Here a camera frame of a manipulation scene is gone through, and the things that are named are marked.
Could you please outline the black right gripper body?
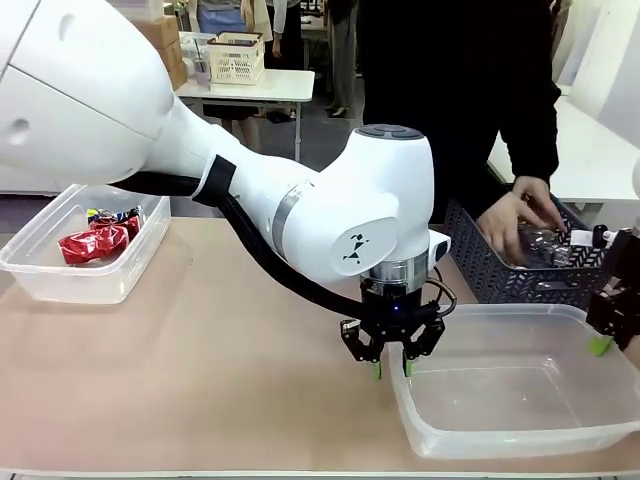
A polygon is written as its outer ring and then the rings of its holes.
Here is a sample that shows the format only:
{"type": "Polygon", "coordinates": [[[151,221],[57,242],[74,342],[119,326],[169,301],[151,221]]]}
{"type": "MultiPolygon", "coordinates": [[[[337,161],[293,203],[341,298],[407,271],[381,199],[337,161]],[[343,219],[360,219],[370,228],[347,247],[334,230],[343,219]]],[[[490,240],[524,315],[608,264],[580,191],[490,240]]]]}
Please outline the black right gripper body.
{"type": "Polygon", "coordinates": [[[639,300],[639,231],[620,230],[602,264],[603,271],[617,283],[603,297],[608,303],[639,300]]]}

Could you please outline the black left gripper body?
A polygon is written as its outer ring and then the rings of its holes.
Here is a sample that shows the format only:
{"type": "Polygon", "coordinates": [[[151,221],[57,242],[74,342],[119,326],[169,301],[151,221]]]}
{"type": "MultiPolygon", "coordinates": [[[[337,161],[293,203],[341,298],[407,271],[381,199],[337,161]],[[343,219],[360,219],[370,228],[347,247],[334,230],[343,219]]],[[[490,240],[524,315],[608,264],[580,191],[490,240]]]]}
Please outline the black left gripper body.
{"type": "Polygon", "coordinates": [[[438,317],[437,301],[422,303],[423,287],[410,291],[404,283],[360,282],[362,304],[369,316],[364,320],[350,320],[349,329],[364,331],[371,339],[386,341],[438,341],[443,333],[443,320],[438,317]]]}

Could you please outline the person's left hand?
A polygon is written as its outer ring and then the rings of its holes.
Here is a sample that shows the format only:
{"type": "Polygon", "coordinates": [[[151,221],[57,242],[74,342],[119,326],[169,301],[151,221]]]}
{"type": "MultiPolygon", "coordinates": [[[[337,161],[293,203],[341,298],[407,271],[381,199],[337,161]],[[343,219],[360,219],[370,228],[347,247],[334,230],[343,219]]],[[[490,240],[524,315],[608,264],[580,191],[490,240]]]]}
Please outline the person's left hand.
{"type": "Polygon", "coordinates": [[[496,253],[506,262],[521,265],[524,257],[518,225],[522,221],[538,229],[566,230],[544,180],[517,177],[512,190],[480,215],[477,225],[496,253]]]}

